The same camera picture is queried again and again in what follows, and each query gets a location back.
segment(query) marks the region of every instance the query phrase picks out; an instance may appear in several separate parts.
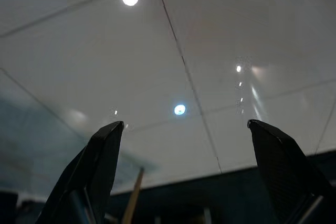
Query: blurry background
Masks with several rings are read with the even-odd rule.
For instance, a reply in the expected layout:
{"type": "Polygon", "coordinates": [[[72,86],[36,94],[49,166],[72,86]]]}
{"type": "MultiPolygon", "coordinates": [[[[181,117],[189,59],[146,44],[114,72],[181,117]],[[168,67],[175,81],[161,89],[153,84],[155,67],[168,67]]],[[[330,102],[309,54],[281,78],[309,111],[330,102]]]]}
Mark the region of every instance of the blurry background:
{"type": "Polygon", "coordinates": [[[125,122],[113,194],[256,165],[246,123],[336,147],[336,0],[0,0],[0,188],[46,199],[125,122]],[[174,114],[175,106],[186,111],[174,114]]]}

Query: dark wall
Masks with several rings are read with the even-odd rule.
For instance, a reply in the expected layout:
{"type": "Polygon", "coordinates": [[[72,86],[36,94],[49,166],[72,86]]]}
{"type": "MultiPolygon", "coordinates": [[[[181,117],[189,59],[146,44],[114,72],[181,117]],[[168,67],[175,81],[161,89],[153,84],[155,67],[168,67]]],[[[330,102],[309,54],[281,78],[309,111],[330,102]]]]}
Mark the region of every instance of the dark wall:
{"type": "MultiPolygon", "coordinates": [[[[328,180],[336,179],[336,152],[309,157],[328,180]]],[[[121,218],[130,194],[112,196],[108,212],[121,218]]],[[[257,168],[142,190],[135,223],[209,207],[214,223],[278,223],[257,168]]]]}

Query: wooden stick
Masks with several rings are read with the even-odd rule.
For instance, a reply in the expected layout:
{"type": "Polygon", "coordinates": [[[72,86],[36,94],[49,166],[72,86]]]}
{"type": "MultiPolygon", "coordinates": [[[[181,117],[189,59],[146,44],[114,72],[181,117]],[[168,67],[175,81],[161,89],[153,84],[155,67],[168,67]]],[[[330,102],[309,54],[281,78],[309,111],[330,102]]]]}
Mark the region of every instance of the wooden stick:
{"type": "Polygon", "coordinates": [[[137,181],[135,182],[135,185],[134,185],[134,190],[131,194],[130,200],[128,201],[128,204],[127,204],[127,207],[124,213],[124,217],[122,219],[122,224],[131,224],[133,213],[135,210],[135,205],[138,200],[138,195],[140,191],[140,185],[141,185],[143,173],[144,173],[144,169],[141,168],[137,181]]]}

